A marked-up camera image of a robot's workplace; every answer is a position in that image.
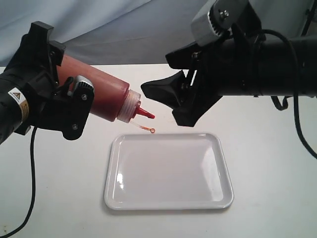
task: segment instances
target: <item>wire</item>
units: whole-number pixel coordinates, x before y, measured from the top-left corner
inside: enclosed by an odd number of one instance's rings
[[[263,29],[260,30],[257,34],[269,34],[278,37],[288,48],[290,53],[292,54],[293,58],[293,63],[294,63],[294,69],[295,69],[295,77],[294,77],[294,121],[295,121],[295,128],[297,135],[303,144],[303,146],[307,149],[307,151],[314,156],[317,159],[317,153],[312,149],[312,147],[308,144],[307,140],[305,139],[302,128],[301,128],[301,123],[300,123],[300,115],[299,115],[299,85],[300,85],[300,68],[299,68],[299,63],[297,59],[297,55],[295,52],[295,49],[292,45],[292,43],[282,34],[279,32],[273,31],[273,30],[267,30]]]
[[[0,236],[0,238],[8,238],[14,234],[16,234],[17,232],[19,232],[20,230],[22,230],[25,225],[28,223],[30,216],[32,214],[33,211],[33,207],[34,207],[34,202],[35,202],[35,188],[36,188],[36,184],[35,184],[35,163],[34,163],[34,140],[35,140],[35,134],[37,131],[37,127],[34,127],[33,131],[32,131],[32,135],[31,135],[31,143],[30,143],[30,157],[31,157],[31,174],[32,174],[32,197],[31,197],[31,203],[30,203],[30,207],[29,207],[29,211],[26,214],[26,217],[24,219],[24,222],[15,230],[11,231],[10,233],[4,235],[4,236]]]

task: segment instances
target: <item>red sauce bottle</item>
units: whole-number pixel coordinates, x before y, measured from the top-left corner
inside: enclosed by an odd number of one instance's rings
[[[81,75],[90,80],[95,88],[91,113],[108,121],[115,119],[130,122],[136,114],[149,118],[155,116],[140,108],[141,95],[129,90],[130,84],[99,69],[64,55],[61,67],[57,67],[59,83],[64,84],[70,76]]]

